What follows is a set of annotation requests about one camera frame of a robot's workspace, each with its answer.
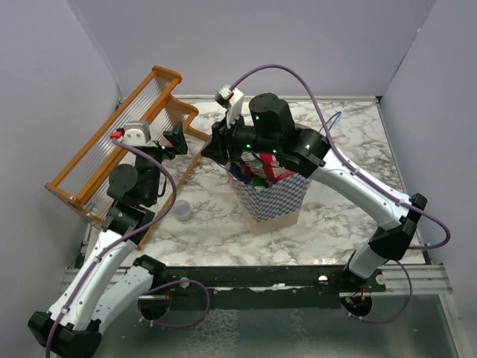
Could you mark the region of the orange wooden rack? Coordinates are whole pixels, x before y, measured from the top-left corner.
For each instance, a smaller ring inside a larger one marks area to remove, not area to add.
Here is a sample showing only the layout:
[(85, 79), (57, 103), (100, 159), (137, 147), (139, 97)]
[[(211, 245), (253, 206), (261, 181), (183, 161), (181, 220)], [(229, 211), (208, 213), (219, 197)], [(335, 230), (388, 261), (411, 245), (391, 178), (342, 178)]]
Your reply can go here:
[(113, 131), (134, 120), (146, 121), (150, 124), (152, 138), (167, 145), (162, 133), (182, 122), (184, 134), (203, 142), (208, 139), (207, 134), (192, 127), (198, 109), (172, 95), (181, 81), (178, 72), (154, 66), (45, 188), (93, 227), (101, 229), (113, 203), (107, 196), (108, 176), (118, 164), (133, 164), (135, 160), (133, 154), (112, 143), (110, 134)]

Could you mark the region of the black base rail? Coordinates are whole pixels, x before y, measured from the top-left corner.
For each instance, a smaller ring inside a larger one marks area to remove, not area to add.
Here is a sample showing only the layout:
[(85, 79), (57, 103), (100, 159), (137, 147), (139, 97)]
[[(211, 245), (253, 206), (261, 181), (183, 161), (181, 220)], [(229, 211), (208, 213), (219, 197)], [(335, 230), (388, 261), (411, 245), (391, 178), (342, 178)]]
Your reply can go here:
[(140, 295), (147, 310), (337, 309), (340, 297), (384, 292), (382, 271), (364, 281), (349, 279), (343, 265), (165, 266), (152, 269), (155, 293)]

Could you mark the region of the green snack pack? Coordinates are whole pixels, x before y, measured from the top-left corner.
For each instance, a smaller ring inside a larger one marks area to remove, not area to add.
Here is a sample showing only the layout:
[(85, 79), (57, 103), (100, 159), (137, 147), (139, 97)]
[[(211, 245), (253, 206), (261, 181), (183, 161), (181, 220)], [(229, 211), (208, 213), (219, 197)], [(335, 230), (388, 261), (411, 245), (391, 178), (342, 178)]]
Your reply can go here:
[(268, 182), (261, 178), (252, 178), (250, 184), (255, 190), (263, 190), (269, 187)]

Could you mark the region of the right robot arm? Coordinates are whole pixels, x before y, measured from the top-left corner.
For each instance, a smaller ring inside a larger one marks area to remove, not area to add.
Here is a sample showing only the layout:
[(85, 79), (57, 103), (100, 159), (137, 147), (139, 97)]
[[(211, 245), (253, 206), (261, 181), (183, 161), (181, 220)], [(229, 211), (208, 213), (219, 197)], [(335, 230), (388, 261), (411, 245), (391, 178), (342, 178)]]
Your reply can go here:
[(244, 152), (270, 154), (284, 169), (328, 186), (365, 211), (377, 228), (347, 262), (342, 282), (348, 290), (360, 291), (378, 267), (401, 260), (417, 231), (426, 198), (392, 189), (333, 149), (323, 134), (297, 127), (288, 102), (273, 93), (252, 98), (253, 124), (246, 125), (241, 114), (243, 100), (237, 89), (224, 88), (215, 95), (226, 113), (212, 125), (212, 138), (202, 155), (224, 165), (240, 159)]

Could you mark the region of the small clear plastic cup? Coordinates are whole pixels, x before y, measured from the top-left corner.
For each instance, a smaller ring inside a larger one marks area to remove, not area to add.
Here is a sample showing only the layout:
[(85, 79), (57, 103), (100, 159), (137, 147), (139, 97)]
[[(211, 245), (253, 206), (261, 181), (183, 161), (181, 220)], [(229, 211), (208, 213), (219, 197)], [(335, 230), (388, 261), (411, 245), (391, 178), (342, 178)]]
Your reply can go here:
[(174, 217), (181, 222), (188, 221), (192, 216), (192, 207), (186, 200), (178, 200), (173, 208)]

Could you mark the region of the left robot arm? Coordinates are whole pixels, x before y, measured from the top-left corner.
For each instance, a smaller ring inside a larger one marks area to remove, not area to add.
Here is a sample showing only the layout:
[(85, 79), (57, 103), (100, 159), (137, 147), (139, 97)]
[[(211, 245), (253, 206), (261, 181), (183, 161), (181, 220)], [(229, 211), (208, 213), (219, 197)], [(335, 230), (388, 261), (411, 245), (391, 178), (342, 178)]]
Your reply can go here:
[(168, 145), (152, 140), (144, 121), (129, 122), (111, 134), (113, 144), (133, 153), (136, 159), (111, 171), (107, 196), (113, 204), (79, 272), (47, 311), (35, 312), (28, 321), (47, 357), (93, 357), (106, 329), (122, 310), (143, 292), (153, 295), (164, 287), (165, 277), (160, 271), (142, 266), (133, 268), (116, 284), (110, 282), (147, 229), (164, 218), (150, 210), (165, 194), (160, 178), (164, 177), (173, 190), (177, 188), (162, 162), (187, 153), (183, 125), (176, 124), (163, 136)]

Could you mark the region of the pink snack bag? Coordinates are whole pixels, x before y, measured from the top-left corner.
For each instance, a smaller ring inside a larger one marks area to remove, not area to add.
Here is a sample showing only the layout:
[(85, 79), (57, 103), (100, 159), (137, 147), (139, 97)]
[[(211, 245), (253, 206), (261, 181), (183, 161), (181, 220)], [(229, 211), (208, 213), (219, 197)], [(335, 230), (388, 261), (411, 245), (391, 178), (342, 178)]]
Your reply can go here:
[(240, 165), (243, 175), (274, 183), (294, 175), (293, 171), (282, 167), (272, 154), (245, 152), (241, 155)]

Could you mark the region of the blue checkered paper bag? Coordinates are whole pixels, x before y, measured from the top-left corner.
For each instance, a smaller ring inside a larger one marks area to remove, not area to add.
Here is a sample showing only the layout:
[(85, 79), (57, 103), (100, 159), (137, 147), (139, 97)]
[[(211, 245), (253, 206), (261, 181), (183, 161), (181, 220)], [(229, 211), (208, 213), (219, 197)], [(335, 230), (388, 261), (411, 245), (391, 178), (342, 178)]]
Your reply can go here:
[(267, 181), (267, 189), (255, 190), (250, 184), (252, 178), (242, 173), (241, 157), (219, 165), (227, 170), (251, 231), (265, 233), (297, 223), (312, 181), (312, 172), (324, 165), (329, 143), (322, 133), (300, 124), (284, 131), (277, 128), (265, 134), (257, 128), (255, 131), (254, 148), (245, 152), (272, 154), (282, 167), (293, 171), (294, 175), (276, 183)]

